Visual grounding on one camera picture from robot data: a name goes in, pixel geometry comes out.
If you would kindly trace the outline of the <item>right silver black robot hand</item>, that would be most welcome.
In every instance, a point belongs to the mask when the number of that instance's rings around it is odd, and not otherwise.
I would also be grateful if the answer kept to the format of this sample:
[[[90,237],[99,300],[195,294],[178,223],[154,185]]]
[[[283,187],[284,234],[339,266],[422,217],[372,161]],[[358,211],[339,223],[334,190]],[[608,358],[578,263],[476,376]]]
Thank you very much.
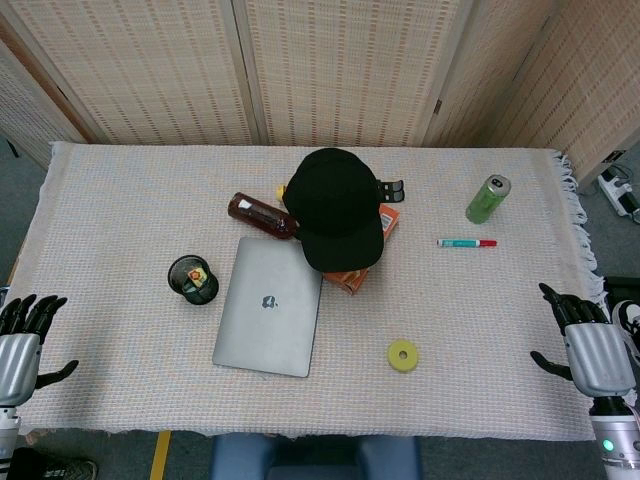
[[[539,288],[558,324],[568,363],[561,365],[532,351],[535,364],[573,382],[591,398],[622,397],[636,387],[625,342],[604,310],[589,300],[560,294],[545,283]]]

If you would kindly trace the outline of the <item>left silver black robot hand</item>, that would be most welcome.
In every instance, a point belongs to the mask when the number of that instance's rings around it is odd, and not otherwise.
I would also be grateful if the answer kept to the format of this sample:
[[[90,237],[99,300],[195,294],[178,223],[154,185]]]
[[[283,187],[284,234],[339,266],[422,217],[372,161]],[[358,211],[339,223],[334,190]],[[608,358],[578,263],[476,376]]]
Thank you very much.
[[[69,361],[62,369],[39,372],[42,348],[54,316],[68,299],[57,295],[38,299],[35,294],[15,298],[1,311],[1,407],[16,408],[36,390],[59,383],[78,367]]]

